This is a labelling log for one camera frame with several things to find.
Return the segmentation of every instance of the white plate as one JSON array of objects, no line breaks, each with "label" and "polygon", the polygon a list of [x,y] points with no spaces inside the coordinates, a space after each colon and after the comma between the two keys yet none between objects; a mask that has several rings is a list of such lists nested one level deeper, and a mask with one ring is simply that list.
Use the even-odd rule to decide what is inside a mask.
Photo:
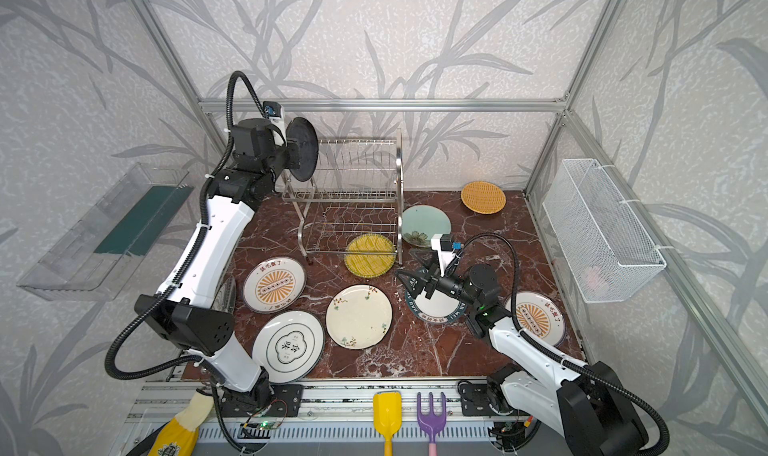
[{"label": "white plate", "polygon": [[[504,303],[510,309],[510,298]],[[565,321],[560,308],[548,297],[533,291],[521,291],[517,297],[518,321],[528,331],[543,339],[544,342],[557,346],[565,337]]]},{"label": "white plate", "polygon": [[270,383],[303,378],[315,367],[325,342],[320,321],[306,311],[287,311],[272,318],[256,336],[254,360],[264,365]]},{"label": "white plate", "polygon": [[381,289],[359,284],[331,299],[326,330],[337,345],[364,349],[382,340],[392,324],[392,305]]},{"label": "white plate", "polygon": [[[426,273],[426,269],[419,269],[420,273]],[[435,291],[432,298],[427,299],[427,291],[424,289],[416,299],[406,291],[405,300],[408,308],[417,318],[428,323],[453,323],[461,318],[467,305],[456,298],[449,297],[445,293]]]},{"label": "white plate", "polygon": [[276,313],[296,301],[305,283],[306,271],[295,259],[267,259],[246,278],[243,299],[256,313]]}]

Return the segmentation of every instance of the yellow plate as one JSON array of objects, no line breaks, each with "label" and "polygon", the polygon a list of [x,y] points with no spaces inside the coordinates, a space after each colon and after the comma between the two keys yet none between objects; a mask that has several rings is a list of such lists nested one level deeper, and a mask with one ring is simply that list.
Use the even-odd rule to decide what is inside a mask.
[{"label": "yellow plate", "polygon": [[462,189],[462,201],[476,213],[492,214],[501,211],[507,203],[504,191],[487,181],[473,181]]},{"label": "yellow plate", "polygon": [[395,245],[381,234],[360,235],[352,240],[346,251],[344,264],[352,274],[361,278],[380,277],[395,264]]}]

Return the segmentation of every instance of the plate with orange sunburst pattern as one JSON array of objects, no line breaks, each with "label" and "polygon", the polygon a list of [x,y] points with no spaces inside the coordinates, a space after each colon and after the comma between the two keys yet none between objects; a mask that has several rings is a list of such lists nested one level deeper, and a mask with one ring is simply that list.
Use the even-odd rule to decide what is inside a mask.
[{"label": "plate with orange sunburst pattern", "polygon": [[[510,309],[510,298],[504,303]],[[518,321],[523,328],[543,339],[544,342],[557,346],[565,338],[565,317],[552,300],[533,291],[520,291],[517,297]]]},{"label": "plate with orange sunburst pattern", "polygon": [[301,295],[306,270],[293,258],[279,257],[259,263],[245,280],[243,299],[256,313],[275,313]]}]

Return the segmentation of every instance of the wallpaper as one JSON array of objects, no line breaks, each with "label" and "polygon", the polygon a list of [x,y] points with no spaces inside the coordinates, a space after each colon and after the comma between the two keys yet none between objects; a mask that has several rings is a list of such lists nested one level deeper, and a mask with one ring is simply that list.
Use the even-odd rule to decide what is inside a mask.
[{"label": "wallpaper", "polygon": [[[222,98],[234,69],[262,98],[559,98],[605,0],[150,1],[205,98]],[[481,177],[523,187],[521,167],[535,163],[552,120],[425,112],[363,114],[352,124],[352,115],[313,115],[326,134],[321,117],[335,136],[399,125],[406,189]]]},{"label": "wallpaper", "polygon": [[766,27],[768,0],[629,0],[576,108],[768,371]]},{"label": "wallpaper", "polygon": [[[542,242],[590,361],[603,361],[622,385],[653,405],[667,422],[680,456],[768,454],[768,434],[722,369],[696,322],[661,273],[622,303],[584,303],[542,202],[564,158],[587,157],[567,129],[529,194]],[[647,416],[650,440],[658,432]]]},{"label": "wallpaper", "polygon": [[[140,382],[104,374],[104,351],[191,234],[186,202],[109,303],[48,302],[16,282],[136,162],[217,159],[138,20],[108,0],[0,0],[0,453],[103,455]],[[177,354],[148,328],[118,363]]]}]

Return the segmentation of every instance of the light blue plate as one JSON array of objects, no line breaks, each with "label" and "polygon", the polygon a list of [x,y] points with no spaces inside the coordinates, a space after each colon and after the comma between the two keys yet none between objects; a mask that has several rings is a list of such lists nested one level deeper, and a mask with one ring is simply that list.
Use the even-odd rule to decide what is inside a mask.
[{"label": "light blue plate", "polygon": [[402,239],[414,247],[429,248],[435,234],[451,232],[451,220],[434,206],[411,206],[402,214]]}]

